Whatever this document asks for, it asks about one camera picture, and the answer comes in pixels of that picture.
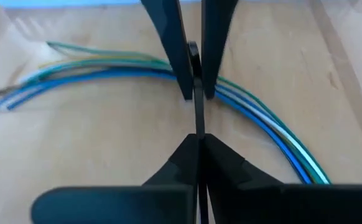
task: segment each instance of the black tool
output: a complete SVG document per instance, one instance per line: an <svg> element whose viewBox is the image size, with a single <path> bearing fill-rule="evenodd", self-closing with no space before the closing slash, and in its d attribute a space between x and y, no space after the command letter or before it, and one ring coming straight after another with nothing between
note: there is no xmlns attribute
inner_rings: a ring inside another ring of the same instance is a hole
<svg viewBox="0 0 362 224"><path fill-rule="evenodd" d="M41 195L34 223L362 222L362 185L283 184L205 133L204 96L211 99L237 0L203 0L202 64L187 43L178 0L142 0L177 76L195 102L196 133L140 187L65 187Z"/></svg>

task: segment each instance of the bundle of wires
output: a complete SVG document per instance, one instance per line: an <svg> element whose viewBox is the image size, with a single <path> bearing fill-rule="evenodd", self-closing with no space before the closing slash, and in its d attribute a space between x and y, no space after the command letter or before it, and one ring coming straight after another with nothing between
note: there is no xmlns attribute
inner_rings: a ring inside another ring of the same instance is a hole
<svg viewBox="0 0 362 224"><path fill-rule="evenodd" d="M0 106L10 102L7 109L13 110L35 96L58 86L102 78L157 77L175 80L171 66L151 55L88 49L59 42L47 43L61 53L67 55L69 52L72 53L72 59L47 64L44 68L24 78L20 84L0 89L0 96L2 96ZM79 68L91 67L98 67L101 70L53 78L53 75L59 72L72 72ZM216 97L262 128L279 146L303 183L330 184L326 173L309 150L259 98L223 77L218 78Z"/></svg>

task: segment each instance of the wood grain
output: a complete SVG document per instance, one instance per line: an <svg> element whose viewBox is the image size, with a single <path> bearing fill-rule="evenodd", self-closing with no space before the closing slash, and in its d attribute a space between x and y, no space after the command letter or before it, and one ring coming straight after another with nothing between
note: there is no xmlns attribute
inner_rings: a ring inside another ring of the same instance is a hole
<svg viewBox="0 0 362 224"><path fill-rule="evenodd" d="M200 4L183 4L187 37L200 44ZM60 58L43 40L165 58L140 5L0 9L0 86ZM308 4L241 2L220 75L260 97L306 143L335 183L362 183L362 125ZM206 103L207 131L284 182L287 159L255 124L218 100ZM28 223L39 194L63 185L139 185L194 132L193 105L175 83L119 78L50 91L0 113L0 223Z"/></svg>

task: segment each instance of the white wire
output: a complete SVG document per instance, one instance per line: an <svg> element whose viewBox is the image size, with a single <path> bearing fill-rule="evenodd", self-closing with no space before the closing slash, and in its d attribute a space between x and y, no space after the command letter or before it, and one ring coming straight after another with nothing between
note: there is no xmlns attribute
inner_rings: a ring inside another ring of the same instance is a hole
<svg viewBox="0 0 362 224"><path fill-rule="evenodd" d="M316 173L319 175L319 177L322 179L324 184L329 184L329 181L326 179L325 175L322 173L322 171L319 169L319 167L315 164L315 162L312 160L312 158L307 154L307 152L301 147L301 145L287 132L285 129L280 127L275 121L273 121L268 116L262 114L260 111L258 111L256 108L248 105L246 102L235 96L234 94L223 90L221 88L216 87L216 91L219 91L221 94L226 95L227 97L231 98L232 100L235 100L235 102L239 103L240 105L246 107L247 109L251 110L256 116L261 118L265 123L271 125L274 129L276 129L279 133L285 136L287 140L289 140L301 153L301 155L304 156L304 158L307 160L307 162L312 166L312 168L316 171Z"/></svg>

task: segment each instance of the wooden table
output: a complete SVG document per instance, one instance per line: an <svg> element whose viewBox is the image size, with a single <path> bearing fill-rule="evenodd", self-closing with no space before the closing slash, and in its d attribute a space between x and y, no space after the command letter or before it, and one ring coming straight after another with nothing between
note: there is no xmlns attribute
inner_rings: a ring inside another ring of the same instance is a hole
<svg viewBox="0 0 362 224"><path fill-rule="evenodd" d="M200 41L200 4L183 4ZM362 183L362 79L321 4L239 3L220 75L260 97L309 147L334 183ZM0 87L58 58L43 40L165 58L142 6L3 11ZM218 100L207 132L284 182L287 159L254 123ZM50 91L0 113L0 223L29 222L42 192L63 185L139 185L194 132L176 83L116 78Z"/></svg>

